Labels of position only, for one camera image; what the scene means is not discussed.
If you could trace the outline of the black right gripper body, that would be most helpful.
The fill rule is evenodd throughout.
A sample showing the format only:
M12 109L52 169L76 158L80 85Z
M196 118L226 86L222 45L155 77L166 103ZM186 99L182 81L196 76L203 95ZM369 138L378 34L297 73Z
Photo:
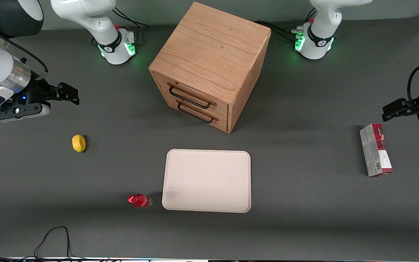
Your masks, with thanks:
M45 79L40 81L30 80L28 86L12 96L11 109L40 110L42 106L47 106L48 109L51 109L48 96L52 92L52 87Z

